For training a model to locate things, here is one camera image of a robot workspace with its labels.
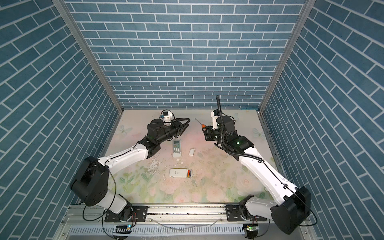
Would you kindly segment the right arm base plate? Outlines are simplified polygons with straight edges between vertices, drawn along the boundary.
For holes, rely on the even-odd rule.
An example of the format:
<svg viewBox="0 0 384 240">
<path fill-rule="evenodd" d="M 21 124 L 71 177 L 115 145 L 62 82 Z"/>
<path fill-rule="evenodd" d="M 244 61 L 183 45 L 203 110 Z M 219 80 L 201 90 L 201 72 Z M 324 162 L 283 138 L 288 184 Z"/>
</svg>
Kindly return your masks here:
<svg viewBox="0 0 384 240">
<path fill-rule="evenodd" d="M 261 216 L 251 215 L 244 206 L 242 205 L 232 205 L 228 204 L 224 207 L 226 211 L 227 221 L 228 222 L 252 222 L 252 221 L 267 221 L 267 218 Z"/>
</svg>

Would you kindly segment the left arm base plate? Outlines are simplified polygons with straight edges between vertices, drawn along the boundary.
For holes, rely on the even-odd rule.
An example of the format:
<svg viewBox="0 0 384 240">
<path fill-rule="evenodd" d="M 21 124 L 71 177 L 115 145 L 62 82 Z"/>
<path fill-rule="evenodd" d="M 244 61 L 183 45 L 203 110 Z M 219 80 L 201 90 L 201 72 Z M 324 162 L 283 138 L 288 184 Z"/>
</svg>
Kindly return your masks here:
<svg viewBox="0 0 384 240">
<path fill-rule="evenodd" d="M 127 206 L 119 214 L 115 214 L 112 211 L 107 211 L 105 216 L 105 222 L 107 223 L 124 223 L 124 222 L 145 222 L 148 206 Z"/>
</svg>

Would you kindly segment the white battery cover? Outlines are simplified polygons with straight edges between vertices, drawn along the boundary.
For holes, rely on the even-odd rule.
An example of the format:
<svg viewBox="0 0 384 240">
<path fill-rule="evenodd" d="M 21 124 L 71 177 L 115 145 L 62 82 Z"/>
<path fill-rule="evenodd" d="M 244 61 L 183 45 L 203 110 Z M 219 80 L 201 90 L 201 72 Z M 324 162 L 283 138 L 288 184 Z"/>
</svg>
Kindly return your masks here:
<svg viewBox="0 0 384 240">
<path fill-rule="evenodd" d="M 196 150 L 195 150 L 195 149 L 193 149 L 193 148 L 192 148 L 192 149 L 190 149 L 190 152 L 189 152 L 189 156 L 191 156 L 191 157 L 192 157 L 192 156 L 195 154 L 195 151 L 196 151 Z"/>
</svg>

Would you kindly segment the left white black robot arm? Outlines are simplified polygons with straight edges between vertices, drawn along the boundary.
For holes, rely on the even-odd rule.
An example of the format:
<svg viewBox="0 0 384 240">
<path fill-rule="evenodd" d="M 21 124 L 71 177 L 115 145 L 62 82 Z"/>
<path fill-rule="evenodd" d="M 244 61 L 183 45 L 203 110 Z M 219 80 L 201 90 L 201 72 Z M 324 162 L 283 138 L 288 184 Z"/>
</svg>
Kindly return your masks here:
<svg viewBox="0 0 384 240">
<path fill-rule="evenodd" d="M 146 160 L 161 149 L 161 143 L 181 136 L 189 126 L 188 118 L 176 118 L 167 126 L 154 119 L 147 125 L 148 133 L 134 146 L 102 158 L 87 157 L 78 168 L 70 189 L 86 204 L 100 206 L 126 221 L 131 216 L 131 203 L 108 189 L 109 177 L 139 161 Z"/>
</svg>

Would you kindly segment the orange handled screwdriver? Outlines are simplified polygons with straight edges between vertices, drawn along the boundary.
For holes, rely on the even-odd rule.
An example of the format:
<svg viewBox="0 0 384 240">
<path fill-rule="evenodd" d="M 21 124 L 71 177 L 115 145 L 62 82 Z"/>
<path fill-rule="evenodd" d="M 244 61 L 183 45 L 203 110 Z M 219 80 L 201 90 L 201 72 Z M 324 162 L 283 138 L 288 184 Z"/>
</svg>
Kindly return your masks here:
<svg viewBox="0 0 384 240">
<path fill-rule="evenodd" d="M 198 119 L 195 118 L 195 120 L 201 125 L 202 129 L 207 127 L 205 124 L 202 124 Z"/>
</svg>

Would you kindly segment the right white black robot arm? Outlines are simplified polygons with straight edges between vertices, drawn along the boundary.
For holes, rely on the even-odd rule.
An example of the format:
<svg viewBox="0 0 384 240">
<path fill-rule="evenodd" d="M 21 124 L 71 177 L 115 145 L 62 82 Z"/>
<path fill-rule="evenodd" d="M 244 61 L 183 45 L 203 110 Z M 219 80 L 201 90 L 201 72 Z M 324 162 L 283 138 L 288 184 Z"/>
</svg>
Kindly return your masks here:
<svg viewBox="0 0 384 240">
<path fill-rule="evenodd" d="M 221 132 L 211 126 L 203 128 L 206 141 L 233 156 L 253 173 L 272 195 L 272 200 L 249 195 L 239 203 L 242 219 L 252 221 L 256 216 L 273 220 L 285 234 L 291 234 L 311 214 L 311 193 L 305 187 L 288 181 L 266 160 L 253 143 L 237 132 Z"/>
</svg>

